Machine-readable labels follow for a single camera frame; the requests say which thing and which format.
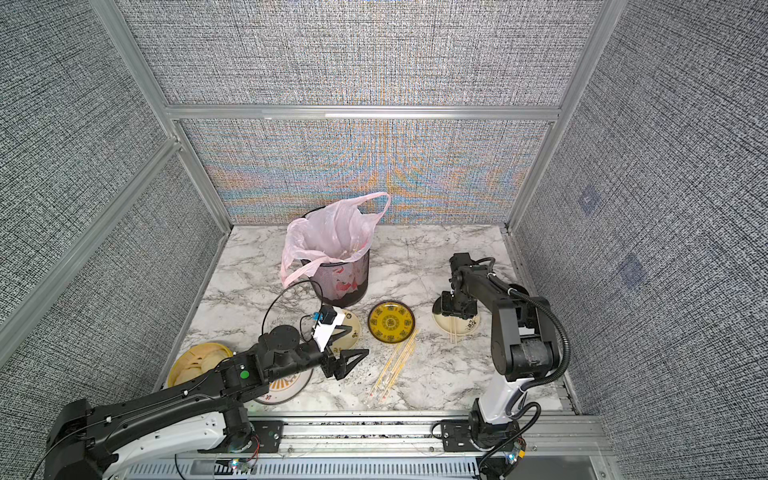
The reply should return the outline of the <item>pair of bare wooden chopsticks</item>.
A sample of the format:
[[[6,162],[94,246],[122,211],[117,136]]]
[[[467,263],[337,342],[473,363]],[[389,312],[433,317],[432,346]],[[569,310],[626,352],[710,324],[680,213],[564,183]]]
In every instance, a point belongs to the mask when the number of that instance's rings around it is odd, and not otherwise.
[[[456,345],[459,342],[459,330],[460,330],[459,320],[456,317],[451,317],[449,323],[450,323],[451,343]]]

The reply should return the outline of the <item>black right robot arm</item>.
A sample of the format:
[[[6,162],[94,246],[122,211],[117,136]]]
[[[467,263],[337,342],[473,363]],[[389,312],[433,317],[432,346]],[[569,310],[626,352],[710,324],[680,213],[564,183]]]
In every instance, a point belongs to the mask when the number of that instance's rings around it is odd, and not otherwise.
[[[478,318],[478,306],[491,314],[491,360],[497,375],[474,400],[465,422],[476,449],[489,450],[522,430],[519,421],[533,406],[528,391],[559,380],[570,364],[572,348],[562,322],[543,297],[503,281],[495,259],[455,253],[449,260],[449,291],[434,302],[435,321],[450,334]]]

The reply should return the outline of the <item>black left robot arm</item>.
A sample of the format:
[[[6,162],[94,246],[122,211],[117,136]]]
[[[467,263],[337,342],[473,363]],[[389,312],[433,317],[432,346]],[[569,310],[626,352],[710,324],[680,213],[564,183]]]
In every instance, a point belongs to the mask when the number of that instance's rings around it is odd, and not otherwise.
[[[123,402],[93,406],[82,398],[65,405],[51,427],[36,470],[46,479],[102,479],[132,463],[187,450],[240,450],[252,438],[247,402],[285,377],[320,368],[344,379],[366,349],[333,353],[305,341],[291,325],[261,335],[244,352],[201,376]]]

